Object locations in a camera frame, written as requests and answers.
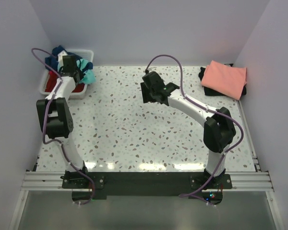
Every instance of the black mounting plate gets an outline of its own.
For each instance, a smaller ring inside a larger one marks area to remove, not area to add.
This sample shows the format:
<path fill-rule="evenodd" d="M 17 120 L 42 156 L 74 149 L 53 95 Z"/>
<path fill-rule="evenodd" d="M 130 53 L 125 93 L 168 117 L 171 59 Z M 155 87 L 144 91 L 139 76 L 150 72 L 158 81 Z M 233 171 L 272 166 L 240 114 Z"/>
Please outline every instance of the black mounting plate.
<path fill-rule="evenodd" d="M 89 172 L 87 175 L 95 182 L 94 199 L 107 196 L 178 196 L 191 193 L 204 182 L 204 172 Z M 229 174 L 208 184 L 206 189 L 231 189 Z M 63 181 L 62 188 L 88 189 L 88 184 L 70 184 Z M 73 196 L 86 195 L 88 192 L 73 192 Z"/>

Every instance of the black cloth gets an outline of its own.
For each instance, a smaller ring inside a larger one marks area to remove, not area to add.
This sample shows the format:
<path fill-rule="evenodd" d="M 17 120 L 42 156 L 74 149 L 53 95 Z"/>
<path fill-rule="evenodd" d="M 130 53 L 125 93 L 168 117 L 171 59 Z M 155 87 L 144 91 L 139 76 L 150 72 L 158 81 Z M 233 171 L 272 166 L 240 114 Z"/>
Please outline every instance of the black cloth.
<path fill-rule="evenodd" d="M 200 78 L 201 81 L 203 79 L 205 70 L 206 70 L 206 68 L 201 67 L 201 72 L 198 74 L 198 77 Z M 206 96 L 225 96 L 224 94 L 222 94 L 222 93 L 220 93 L 218 91 L 215 91 L 213 89 L 210 89 L 208 87 L 205 87 L 205 86 L 204 86 L 204 92 L 205 92 Z M 242 93 L 241 93 L 241 96 L 244 96 L 244 95 L 246 95 L 246 87 L 245 86 L 243 87 L 243 90 L 242 90 Z"/>

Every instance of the glass panel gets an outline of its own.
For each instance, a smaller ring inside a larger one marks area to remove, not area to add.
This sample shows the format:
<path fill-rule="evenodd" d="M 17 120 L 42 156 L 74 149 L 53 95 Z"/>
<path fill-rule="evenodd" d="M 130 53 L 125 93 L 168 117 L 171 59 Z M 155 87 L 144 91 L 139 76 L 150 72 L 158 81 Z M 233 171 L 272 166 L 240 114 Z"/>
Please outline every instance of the glass panel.
<path fill-rule="evenodd" d="M 68 191 L 30 192 L 20 230 L 275 230 L 265 192 L 224 192 L 217 208 L 178 197 L 109 196 L 78 207 Z"/>

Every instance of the metal extrusion rail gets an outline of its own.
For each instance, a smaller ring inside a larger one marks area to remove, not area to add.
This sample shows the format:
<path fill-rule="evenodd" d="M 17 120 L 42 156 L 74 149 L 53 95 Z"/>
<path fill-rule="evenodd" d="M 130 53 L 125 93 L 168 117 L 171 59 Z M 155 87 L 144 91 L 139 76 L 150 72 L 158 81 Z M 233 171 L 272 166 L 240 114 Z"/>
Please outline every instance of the metal extrusion rail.
<path fill-rule="evenodd" d="M 227 172 L 230 174 L 231 192 L 269 192 L 273 186 L 268 172 Z M 26 191 L 87 191 L 87 189 L 63 189 L 61 176 L 64 172 L 26 172 L 21 190 Z M 215 192 L 210 189 L 203 192 Z"/>

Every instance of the navy cloth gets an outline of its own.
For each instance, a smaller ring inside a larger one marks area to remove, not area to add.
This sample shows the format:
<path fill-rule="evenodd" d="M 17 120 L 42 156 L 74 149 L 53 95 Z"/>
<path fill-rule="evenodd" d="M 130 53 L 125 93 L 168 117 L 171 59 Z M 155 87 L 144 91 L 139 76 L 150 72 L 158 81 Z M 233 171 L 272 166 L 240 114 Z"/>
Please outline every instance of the navy cloth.
<path fill-rule="evenodd" d="M 63 50 L 66 51 L 62 46 L 55 47 L 52 50 L 52 54 L 57 57 L 58 54 L 60 52 L 62 52 Z M 69 54 L 69 55 L 75 55 L 77 60 L 82 59 L 81 56 L 76 55 L 74 53 L 67 52 L 67 51 L 66 51 L 66 53 Z M 51 66 L 54 70 L 58 69 L 58 60 L 57 60 L 57 58 L 54 58 L 53 56 L 46 57 L 45 58 L 45 63 L 47 65 Z M 93 64 L 91 63 L 91 66 L 89 66 L 89 67 L 88 67 L 88 69 L 93 69 Z"/>
<path fill-rule="evenodd" d="M 82 73 L 84 73 L 85 71 L 87 71 L 89 69 L 93 69 L 93 63 L 92 62 L 87 63 L 87 65 L 82 69 Z"/>

